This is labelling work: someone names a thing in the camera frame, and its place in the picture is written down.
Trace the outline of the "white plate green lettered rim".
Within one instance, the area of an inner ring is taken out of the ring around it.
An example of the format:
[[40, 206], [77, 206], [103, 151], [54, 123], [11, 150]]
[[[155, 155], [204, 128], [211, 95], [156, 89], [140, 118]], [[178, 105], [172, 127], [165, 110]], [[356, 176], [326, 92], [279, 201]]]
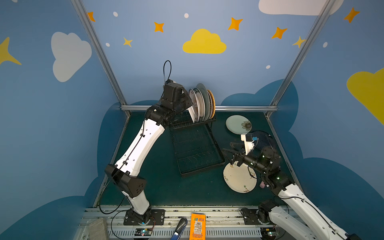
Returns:
[[203, 122], [205, 117], [205, 102], [201, 91], [198, 88], [194, 88], [194, 92], [199, 103], [199, 121]]

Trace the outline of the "cream floral plate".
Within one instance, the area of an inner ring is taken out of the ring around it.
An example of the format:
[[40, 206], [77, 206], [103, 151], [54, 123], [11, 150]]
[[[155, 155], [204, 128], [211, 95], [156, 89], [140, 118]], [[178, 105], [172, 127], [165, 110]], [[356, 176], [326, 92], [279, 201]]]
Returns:
[[251, 192], [257, 185], [257, 175], [253, 169], [246, 164], [241, 166], [235, 162], [228, 163], [223, 171], [226, 184], [237, 193], [246, 194]]

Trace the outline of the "pale green floral plate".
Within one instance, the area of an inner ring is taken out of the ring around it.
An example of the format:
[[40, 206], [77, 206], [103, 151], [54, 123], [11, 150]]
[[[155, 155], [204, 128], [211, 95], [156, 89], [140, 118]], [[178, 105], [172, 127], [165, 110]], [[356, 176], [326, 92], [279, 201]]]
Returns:
[[252, 130], [252, 123], [246, 117], [233, 115], [226, 120], [227, 129], [237, 135], [247, 134]]

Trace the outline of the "large plain green plate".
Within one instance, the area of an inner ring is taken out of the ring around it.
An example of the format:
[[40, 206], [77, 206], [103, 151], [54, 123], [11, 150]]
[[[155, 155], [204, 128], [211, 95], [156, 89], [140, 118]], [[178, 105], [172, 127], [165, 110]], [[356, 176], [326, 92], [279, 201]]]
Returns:
[[208, 112], [208, 96], [207, 96], [207, 89], [206, 87], [202, 84], [202, 83], [199, 83], [197, 84], [197, 88], [201, 91], [202, 95], [203, 95], [203, 98], [204, 98], [204, 102], [205, 102], [205, 117], [204, 117], [204, 121], [206, 121], [206, 114]]

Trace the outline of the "white plate orange sunburst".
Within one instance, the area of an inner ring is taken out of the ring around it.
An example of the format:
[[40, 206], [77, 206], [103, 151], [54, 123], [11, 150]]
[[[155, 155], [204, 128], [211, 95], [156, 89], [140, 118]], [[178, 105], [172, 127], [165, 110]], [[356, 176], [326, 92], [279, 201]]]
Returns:
[[211, 118], [211, 115], [213, 113], [212, 98], [209, 90], [207, 90], [207, 96], [208, 96], [208, 112], [206, 114], [206, 121]]

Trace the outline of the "yellow woven wicker plate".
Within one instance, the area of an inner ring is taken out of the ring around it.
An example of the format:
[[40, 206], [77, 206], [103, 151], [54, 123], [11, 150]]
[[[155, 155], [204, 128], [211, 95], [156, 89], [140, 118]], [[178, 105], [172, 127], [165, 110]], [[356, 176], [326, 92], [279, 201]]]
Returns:
[[215, 115], [215, 112], [216, 112], [216, 103], [215, 103], [215, 98], [214, 98], [214, 95], [213, 93], [210, 91], [210, 90], [207, 90], [208, 91], [208, 94], [210, 96], [210, 99], [211, 99], [211, 115], [210, 115], [210, 119], [212, 119]]

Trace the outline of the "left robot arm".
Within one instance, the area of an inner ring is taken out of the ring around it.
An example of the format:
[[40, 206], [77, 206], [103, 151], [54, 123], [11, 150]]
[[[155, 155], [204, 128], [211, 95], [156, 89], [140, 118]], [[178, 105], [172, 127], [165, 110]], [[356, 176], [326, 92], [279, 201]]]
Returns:
[[144, 193], [147, 181], [139, 177], [143, 162], [174, 118], [192, 106], [188, 91], [182, 85], [167, 80], [163, 89], [161, 99], [147, 109], [130, 147], [115, 164], [109, 164], [105, 169], [111, 182], [128, 198], [134, 214], [140, 218], [139, 222], [143, 223], [150, 209]]

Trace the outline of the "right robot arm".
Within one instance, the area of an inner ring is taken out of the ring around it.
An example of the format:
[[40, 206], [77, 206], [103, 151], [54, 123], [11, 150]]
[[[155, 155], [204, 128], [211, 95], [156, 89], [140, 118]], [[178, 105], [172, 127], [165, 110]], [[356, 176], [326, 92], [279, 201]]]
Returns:
[[284, 201], [301, 218], [298, 221], [288, 214], [273, 200], [266, 201], [258, 207], [258, 220], [261, 223], [273, 223], [283, 228], [297, 240], [358, 240], [357, 234], [348, 234], [332, 222], [322, 211], [317, 208], [281, 171], [281, 156], [272, 146], [263, 147], [259, 156], [252, 154], [252, 149], [247, 144], [244, 149], [223, 149], [226, 154], [233, 157], [231, 164], [247, 165], [260, 173], [262, 181], [270, 188], [271, 192]]

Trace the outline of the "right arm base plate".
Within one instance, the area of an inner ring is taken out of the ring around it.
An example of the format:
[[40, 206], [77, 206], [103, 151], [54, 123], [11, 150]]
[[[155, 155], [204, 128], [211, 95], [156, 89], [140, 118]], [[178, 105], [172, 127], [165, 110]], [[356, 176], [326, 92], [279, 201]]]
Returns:
[[271, 223], [269, 214], [263, 209], [242, 208], [240, 213], [245, 225], [269, 225]]

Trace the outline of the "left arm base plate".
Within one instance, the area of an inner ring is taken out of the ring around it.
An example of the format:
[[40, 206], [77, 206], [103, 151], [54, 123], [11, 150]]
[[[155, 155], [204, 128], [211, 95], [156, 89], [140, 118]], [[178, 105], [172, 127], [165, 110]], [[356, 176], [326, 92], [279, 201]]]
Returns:
[[124, 226], [162, 226], [165, 220], [165, 210], [148, 209], [143, 215], [139, 215], [134, 210], [127, 210]]

